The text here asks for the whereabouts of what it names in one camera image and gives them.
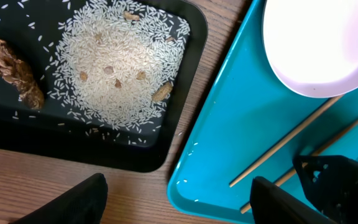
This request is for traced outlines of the large white plate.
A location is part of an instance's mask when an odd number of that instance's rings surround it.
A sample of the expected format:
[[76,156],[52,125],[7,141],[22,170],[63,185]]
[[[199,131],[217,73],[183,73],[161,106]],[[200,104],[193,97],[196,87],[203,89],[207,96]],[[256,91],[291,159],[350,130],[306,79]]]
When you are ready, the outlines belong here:
[[358,0],[267,0],[262,38],[291,91],[330,98],[358,88]]

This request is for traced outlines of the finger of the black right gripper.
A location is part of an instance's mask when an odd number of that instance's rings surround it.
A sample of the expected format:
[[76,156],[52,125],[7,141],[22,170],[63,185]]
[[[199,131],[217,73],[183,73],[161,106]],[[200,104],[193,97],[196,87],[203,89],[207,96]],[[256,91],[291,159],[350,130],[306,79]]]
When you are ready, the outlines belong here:
[[336,223],[358,223],[358,162],[344,156],[296,156],[308,201]]

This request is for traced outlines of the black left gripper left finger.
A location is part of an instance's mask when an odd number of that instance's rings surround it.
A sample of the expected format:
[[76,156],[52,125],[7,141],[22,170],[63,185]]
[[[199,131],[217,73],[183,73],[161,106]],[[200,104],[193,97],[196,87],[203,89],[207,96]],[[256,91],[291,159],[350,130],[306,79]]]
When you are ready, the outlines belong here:
[[13,224],[99,224],[107,199],[106,179],[96,173]]

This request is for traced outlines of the brown food scrap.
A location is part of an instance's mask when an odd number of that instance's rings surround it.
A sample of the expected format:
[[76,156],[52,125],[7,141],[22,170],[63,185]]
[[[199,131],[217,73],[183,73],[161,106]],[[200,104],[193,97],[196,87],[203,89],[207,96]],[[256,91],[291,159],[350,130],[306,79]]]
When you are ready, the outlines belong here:
[[20,99],[28,108],[32,110],[43,108],[45,97],[35,81],[31,66],[2,39],[0,39],[0,77],[16,87]]

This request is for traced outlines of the pile of white rice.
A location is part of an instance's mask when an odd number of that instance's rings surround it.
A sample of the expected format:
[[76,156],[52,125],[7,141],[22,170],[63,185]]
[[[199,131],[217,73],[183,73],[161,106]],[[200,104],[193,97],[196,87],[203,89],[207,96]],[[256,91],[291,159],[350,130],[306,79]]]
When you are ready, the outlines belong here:
[[47,48],[54,91],[81,121],[138,131],[167,108],[190,35],[182,17],[137,1],[86,1]]

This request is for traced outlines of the wooden chopstick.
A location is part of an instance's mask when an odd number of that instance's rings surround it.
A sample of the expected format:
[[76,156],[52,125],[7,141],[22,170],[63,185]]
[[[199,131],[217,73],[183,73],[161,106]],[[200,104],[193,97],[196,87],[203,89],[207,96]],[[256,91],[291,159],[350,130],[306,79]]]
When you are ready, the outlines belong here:
[[[344,137],[348,132],[353,130],[356,126],[358,126],[358,118],[353,121],[350,125],[348,125],[346,128],[341,130],[340,132],[336,133],[331,139],[327,140],[324,144],[321,146],[315,148],[315,147],[307,147],[307,152],[309,156],[318,156],[322,154],[323,151],[325,151],[327,148],[329,148],[334,143],[338,142],[342,137]],[[277,179],[274,184],[277,187],[281,187],[283,184],[288,182],[293,178],[293,176],[296,175],[295,168],[291,168],[288,172],[284,173],[282,176],[280,176],[279,179]]]
[[318,109],[313,111],[306,119],[304,119],[300,124],[293,128],[287,135],[285,135],[278,143],[272,146],[266,153],[259,157],[255,162],[253,162],[245,171],[239,174],[234,180],[229,183],[230,187],[235,186],[242,179],[248,176],[261,164],[263,164],[267,159],[272,157],[279,149],[281,149],[286,143],[292,140],[296,135],[298,135],[302,130],[307,128],[314,120],[319,118],[326,110],[332,107],[337,101],[339,101],[344,95],[339,95],[328,99],[324,102]]

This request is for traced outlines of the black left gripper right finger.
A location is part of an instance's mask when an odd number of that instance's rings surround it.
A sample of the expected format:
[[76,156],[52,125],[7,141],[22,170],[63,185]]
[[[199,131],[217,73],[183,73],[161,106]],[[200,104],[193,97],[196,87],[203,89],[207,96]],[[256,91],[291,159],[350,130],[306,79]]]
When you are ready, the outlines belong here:
[[260,176],[252,181],[250,205],[256,224],[328,224],[333,222]]

